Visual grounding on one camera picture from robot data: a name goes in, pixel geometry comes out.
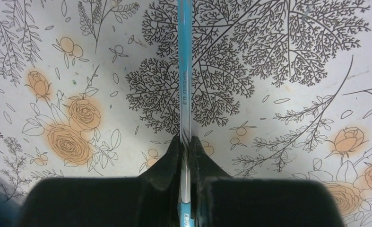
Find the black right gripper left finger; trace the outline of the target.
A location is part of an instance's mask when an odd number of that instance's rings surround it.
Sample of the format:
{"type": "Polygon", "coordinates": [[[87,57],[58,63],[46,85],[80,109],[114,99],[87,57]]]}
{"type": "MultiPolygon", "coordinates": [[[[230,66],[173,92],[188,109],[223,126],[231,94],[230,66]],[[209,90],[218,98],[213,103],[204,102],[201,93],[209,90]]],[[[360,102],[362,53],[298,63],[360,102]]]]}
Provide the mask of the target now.
{"type": "Polygon", "coordinates": [[[177,227],[180,139],[137,177],[48,178],[24,202],[18,227],[177,227]]]}

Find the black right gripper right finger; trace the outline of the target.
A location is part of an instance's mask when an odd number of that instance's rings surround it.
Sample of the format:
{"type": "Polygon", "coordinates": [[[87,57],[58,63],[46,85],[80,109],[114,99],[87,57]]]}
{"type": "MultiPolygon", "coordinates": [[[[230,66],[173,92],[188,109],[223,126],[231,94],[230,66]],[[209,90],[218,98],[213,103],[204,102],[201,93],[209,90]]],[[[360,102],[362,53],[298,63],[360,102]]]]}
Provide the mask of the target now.
{"type": "Polygon", "coordinates": [[[197,227],[342,227],[330,193],[316,181],[240,179],[190,141],[191,201],[197,227]]]}

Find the blue badminton racket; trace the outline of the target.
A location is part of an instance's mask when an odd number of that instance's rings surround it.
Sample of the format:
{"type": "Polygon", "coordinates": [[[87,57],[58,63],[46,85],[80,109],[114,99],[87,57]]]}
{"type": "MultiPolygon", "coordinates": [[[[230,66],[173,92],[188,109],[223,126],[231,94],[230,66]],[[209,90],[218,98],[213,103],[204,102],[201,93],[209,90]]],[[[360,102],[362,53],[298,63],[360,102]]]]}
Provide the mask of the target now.
{"type": "Polygon", "coordinates": [[[192,1],[178,2],[178,66],[180,97],[180,140],[182,168],[180,184],[180,226],[193,227],[191,212],[191,81],[192,81],[192,1]]]}

